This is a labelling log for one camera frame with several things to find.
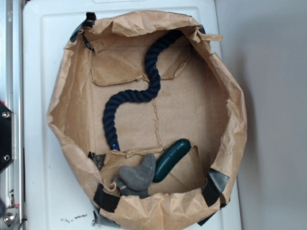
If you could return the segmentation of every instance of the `navy rope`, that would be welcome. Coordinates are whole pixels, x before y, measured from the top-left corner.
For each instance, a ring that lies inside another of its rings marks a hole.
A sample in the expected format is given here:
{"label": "navy rope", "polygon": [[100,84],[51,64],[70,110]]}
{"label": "navy rope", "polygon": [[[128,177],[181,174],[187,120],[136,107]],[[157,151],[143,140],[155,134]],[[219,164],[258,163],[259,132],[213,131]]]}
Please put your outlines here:
{"label": "navy rope", "polygon": [[102,118],[104,124],[104,130],[106,140],[112,150],[119,151],[118,137],[115,128],[115,113],[117,108],[125,102],[150,102],[155,98],[161,88],[161,77],[159,71],[156,68],[158,61],[158,55],[162,50],[168,48],[178,38],[182,36],[182,32],[179,30],[173,30],[163,37],[159,38],[147,51],[145,56],[145,69],[149,77],[149,87],[147,90],[125,90],[121,91],[109,99],[106,103],[104,110],[104,116]]}

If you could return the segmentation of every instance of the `gray wall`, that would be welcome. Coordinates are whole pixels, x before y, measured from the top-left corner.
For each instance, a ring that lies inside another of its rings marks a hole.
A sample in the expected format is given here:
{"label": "gray wall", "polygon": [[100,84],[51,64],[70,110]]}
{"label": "gray wall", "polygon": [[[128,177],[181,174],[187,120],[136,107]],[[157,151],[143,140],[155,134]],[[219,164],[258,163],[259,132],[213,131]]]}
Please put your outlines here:
{"label": "gray wall", "polygon": [[307,229],[307,1],[216,0],[223,61],[246,97],[244,230]]}

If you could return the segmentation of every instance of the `metal frame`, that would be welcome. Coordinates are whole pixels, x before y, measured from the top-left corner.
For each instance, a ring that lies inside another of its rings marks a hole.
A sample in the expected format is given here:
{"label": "metal frame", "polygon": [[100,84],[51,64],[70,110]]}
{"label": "metal frame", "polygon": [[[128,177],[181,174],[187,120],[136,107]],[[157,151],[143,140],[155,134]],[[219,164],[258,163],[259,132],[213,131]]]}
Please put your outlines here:
{"label": "metal frame", "polygon": [[16,213],[9,227],[0,220],[0,229],[25,229],[24,137],[23,137],[23,53],[22,12],[24,0],[0,0],[0,100],[14,113],[12,135],[14,161],[0,175],[0,197],[7,212]]}

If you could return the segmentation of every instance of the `paper bag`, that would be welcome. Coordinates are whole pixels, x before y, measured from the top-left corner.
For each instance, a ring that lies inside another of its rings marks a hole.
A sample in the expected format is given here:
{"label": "paper bag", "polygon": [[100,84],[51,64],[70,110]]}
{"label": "paper bag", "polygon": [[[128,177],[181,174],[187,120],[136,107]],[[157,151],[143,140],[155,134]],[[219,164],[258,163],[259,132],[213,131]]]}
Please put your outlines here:
{"label": "paper bag", "polygon": [[[102,125],[110,96],[144,90],[144,56],[170,30],[184,34],[158,57],[161,90],[149,103],[125,103],[116,113],[121,151],[110,150]],[[192,17],[135,11],[96,20],[92,13],[65,47],[47,120],[80,186],[105,218],[131,230],[180,230],[225,206],[247,139],[244,95]],[[119,196],[113,183],[122,165],[139,165],[187,138],[190,152],[150,196]],[[104,155],[98,170],[89,152]]]}

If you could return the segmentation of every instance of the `screw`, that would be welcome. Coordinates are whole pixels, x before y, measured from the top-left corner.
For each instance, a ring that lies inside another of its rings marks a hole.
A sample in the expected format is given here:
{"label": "screw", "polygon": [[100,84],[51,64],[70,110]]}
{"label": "screw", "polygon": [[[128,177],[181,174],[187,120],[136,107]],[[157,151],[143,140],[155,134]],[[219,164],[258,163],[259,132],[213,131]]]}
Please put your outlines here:
{"label": "screw", "polygon": [[9,112],[3,112],[2,113],[2,117],[3,118],[9,118],[11,115],[10,115],[10,113]]}
{"label": "screw", "polygon": [[3,159],[4,159],[5,161],[9,161],[9,160],[10,160],[10,156],[9,156],[9,155],[6,155],[6,156],[3,157]]}
{"label": "screw", "polygon": [[7,213],[3,217],[3,221],[6,224],[6,226],[11,226],[15,222],[15,216],[12,213]]}

